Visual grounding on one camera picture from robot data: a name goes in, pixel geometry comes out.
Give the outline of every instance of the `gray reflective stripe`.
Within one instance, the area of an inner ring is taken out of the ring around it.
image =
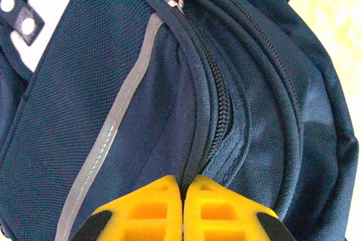
[[[154,40],[157,31],[162,24],[163,21],[158,17],[158,15],[152,14],[147,25],[146,34],[144,36],[138,60],[121,86],[103,127],[100,130],[100,133],[81,170],[79,171],[64,203],[58,222],[58,228],[56,229],[56,241],[64,241],[69,238],[70,231],[75,218],[77,217],[80,206],[93,180],[95,179],[95,176],[107,157],[108,151],[111,148],[114,137],[117,134],[119,125],[130,104],[133,94],[148,69]]]

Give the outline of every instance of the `navy blue backpack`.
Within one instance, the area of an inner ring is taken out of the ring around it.
[[[287,0],[0,0],[0,221],[70,240],[97,207],[197,174],[345,240],[358,143]]]

